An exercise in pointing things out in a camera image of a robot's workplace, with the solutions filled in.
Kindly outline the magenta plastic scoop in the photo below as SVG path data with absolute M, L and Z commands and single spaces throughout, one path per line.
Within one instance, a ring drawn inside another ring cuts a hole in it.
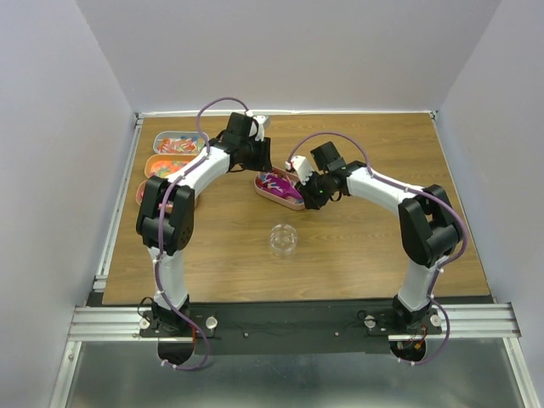
M 288 178 L 276 176 L 267 177 L 264 180 L 264 186 L 269 193 L 279 196 L 282 199 L 292 198 L 295 200 L 302 200 L 302 196 Z

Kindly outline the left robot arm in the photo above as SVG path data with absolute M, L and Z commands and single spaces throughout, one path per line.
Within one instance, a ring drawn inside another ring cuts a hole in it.
M 234 112 L 217 137 L 204 138 L 205 147 L 195 159 L 165 178 L 152 176 L 146 182 L 136 231 L 153 264 L 154 302 L 164 309 L 159 325 L 171 336 L 182 334 L 189 323 L 182 310 L 188 301 L 184 249 L 193 235 L 197 198 L 234 167 L 256 172 L 271 169 L 271 141 L 264 135 L 268 121 L 250 111 Z

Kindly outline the pink tray of lollipops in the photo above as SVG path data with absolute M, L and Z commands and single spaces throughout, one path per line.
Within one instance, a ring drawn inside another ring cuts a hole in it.
M 305 208 L 302 196 L 295 188 L 298 177 L 295 174 L 273 167 L 269 172 L 258 172 L 254 178 L 257 194 L 294 211 Z

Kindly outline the clear plastic jar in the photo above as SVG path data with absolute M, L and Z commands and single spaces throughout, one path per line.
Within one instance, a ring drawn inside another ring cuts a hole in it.
M 297 230 L 290 224 L 277 224 L 269 234 L 271 252 L 279 257 L 291 256 L 298 244 Z

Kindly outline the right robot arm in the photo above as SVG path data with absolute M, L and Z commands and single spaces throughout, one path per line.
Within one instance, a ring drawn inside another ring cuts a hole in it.
M 318 210 L 334 195 L 370 201 L 398 217 L 401 244 L 409 258 L 404 282 L 393 300 L 391 322 L 403 333 L 420 326 L 431 306 L 438 275 L 463 241 L 466 225 L 453 210 L 445 190 L 402 184 L 362 161 L 347 163 L 332 142 L 304 156 L 291 155 L 286 170 L 298 177 L 296 189 L 308 209 Z

